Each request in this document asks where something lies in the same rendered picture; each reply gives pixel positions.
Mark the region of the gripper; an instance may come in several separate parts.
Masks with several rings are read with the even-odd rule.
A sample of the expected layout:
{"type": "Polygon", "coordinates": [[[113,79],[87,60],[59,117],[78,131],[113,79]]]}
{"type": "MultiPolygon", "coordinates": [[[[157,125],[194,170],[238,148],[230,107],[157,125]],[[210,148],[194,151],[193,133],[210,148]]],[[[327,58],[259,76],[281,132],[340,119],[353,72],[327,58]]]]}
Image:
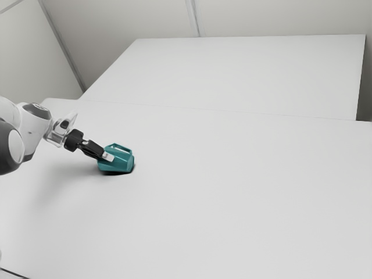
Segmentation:
{"type": "Polygon", "coordinates": [[[114,156],[112,154],[107,153],[103,147],[94,141],[84,140],[83,136],[84,133],[80,130],[72,129],[65,139],[64,148],[70,152],[80,149],[83,154],[96,160],[102,159],[107,162],[114,161],[114,156]]]}

